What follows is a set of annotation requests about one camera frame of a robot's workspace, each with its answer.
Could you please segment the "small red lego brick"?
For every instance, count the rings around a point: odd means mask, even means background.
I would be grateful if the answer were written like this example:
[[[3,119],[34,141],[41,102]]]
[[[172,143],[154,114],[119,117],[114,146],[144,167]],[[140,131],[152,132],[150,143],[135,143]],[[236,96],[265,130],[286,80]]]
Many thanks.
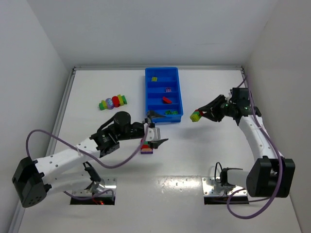
[[[202,111],[199,111],[198,109],[195,110],[195,113],[196,113],[197,115],[199,115],[199,116],[202,116],[202,115],[203,115],[203,112],[202,112]]]

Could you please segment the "lime lego brick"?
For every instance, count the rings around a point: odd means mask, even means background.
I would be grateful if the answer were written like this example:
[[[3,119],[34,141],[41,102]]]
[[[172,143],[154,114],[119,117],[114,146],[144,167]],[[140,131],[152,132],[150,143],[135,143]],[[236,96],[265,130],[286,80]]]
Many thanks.
[[[202,116],[197,115],[195,112],[193,112],[190,116],[190,119],[192,122],[198,122]]]

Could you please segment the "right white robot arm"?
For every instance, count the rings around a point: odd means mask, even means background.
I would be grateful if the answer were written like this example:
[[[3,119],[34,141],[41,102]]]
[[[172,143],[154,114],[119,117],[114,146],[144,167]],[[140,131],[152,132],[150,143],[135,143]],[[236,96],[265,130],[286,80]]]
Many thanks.
[[[214,122],[220,122],[224,117],[233,118],[254,157],[255,163],[250,171],[223,168],[220,173],[222,186],[240,186],[251,197],[258,198],[285,198],[289,195],[295,163],[293,159],[284,158],[269,141],[261,112],[253,106],[248,88],[232,88],[229,97],[219,95],[198,110],[201,116]]]

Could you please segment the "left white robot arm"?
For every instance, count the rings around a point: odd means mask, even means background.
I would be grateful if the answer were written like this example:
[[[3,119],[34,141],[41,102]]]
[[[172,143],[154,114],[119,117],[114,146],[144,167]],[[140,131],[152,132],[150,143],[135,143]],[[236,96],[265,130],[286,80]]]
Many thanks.
[[[23,158],[12,177],[12,183],[22,207],[29,208],[40,203],[47,195],[80,189],[85,185],[93,197],[105,193],[103,180],[89,163],[96,161],[102,167],[115,169],[129,162],[140,150],[136,150],[124,161],[116,165],[106,165],[100,158],[113,153],[120,147],[120,141],[140,139],[141,143],[157,149],[165,139],[160,136],[160,129],[153,120],[163,116],[153,110],[146,114],[142,122],[131,122],[128,112],[115,113],[96,133],[73,146],[55,136],[54,138],[68,146],[67,150],[33,160]]]

